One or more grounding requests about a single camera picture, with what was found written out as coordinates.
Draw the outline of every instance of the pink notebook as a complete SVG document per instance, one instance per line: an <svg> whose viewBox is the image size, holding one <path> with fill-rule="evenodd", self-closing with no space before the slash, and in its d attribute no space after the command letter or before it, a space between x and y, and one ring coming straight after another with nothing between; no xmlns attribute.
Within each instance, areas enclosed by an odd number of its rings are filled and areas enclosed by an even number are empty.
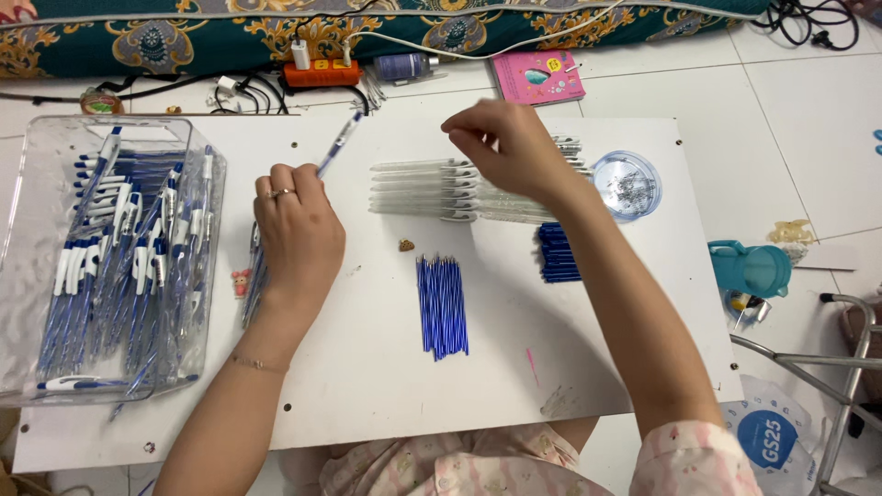
<svg viewBox="0 0 882 496"><path fill-rule="evenodd" d="M492 60L497 88L508 101L538 106L585 96L570 50L508 52Z"/></svg>

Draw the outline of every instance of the white board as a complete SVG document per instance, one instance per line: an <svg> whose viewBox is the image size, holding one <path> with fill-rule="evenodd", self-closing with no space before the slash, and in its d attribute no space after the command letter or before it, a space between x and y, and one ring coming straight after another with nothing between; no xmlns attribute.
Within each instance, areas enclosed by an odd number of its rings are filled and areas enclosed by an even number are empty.
<svg viewBox="0 0 882 496"><path fill-rule="evenodd" d="M15 471L164 459L209 379L241 335L227 274L247 267L254 181L276 162L321 160L342 122L253 116L194 117L228 159L206 370L195 386L127 406L24 409ZM581 283L546 284L535 225L472 224L368 212L378 162L461 158L440 119L365 119L325 175L347 230L343 267L297 351L282 388L271 448L445 432L631 411ZM621 229L698 344L721 402L741 400L732 348L689 171L673 119L544 119L583 138L593 163L612 150L659 171L658 209ZM291 147L296 141L297 148ZM398 242L413 241L412 252ZM471 355L435 363L422 351L415 256L454 256L462 267ZM530 349L534 376L527 360ZM282 408L290 403L286 412ZM540 412L543 406L547 416ZM154 453L144 445L155 444Z"/></svg>

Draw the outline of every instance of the shirt sleeve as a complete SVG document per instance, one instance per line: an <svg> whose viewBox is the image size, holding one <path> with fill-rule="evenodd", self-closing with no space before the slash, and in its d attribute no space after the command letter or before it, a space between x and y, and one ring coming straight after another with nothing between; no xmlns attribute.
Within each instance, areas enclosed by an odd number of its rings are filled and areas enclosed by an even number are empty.
<svg viewBox="0 0 882 496"><path fill-rule="evenodd" d="M738 440L718 425L672 422L643 441L630 496L762 496Z"/></svg>

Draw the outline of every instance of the patterned mattress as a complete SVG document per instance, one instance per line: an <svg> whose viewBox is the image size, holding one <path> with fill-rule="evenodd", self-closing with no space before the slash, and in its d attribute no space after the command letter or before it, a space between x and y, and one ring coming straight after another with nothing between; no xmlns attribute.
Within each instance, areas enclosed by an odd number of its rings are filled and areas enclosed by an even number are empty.
<svg viewBox="0 0 882 496"><path fill-rule="evenodd" d="M484 55L563 31L611 1L589 0L0 0L0 77L205 74L291 60L295 33L313 58L342 56L343 38L374 31ZM629 0L590 25L523 49L657 41L755 19L768 0ZM413 51L352 39L358 59Z"/></svg>

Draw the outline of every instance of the blue plastic cup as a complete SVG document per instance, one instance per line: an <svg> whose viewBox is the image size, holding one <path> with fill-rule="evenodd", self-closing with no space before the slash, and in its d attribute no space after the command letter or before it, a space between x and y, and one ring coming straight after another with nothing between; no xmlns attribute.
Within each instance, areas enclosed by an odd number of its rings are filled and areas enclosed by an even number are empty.
<svg viewBox="0 0 882 496"><path fill-rule="evenodd" d="M772 245L744 248L737 241L707 244L717 286L760 298L785 297L790 282L790 258Z"/></svg>

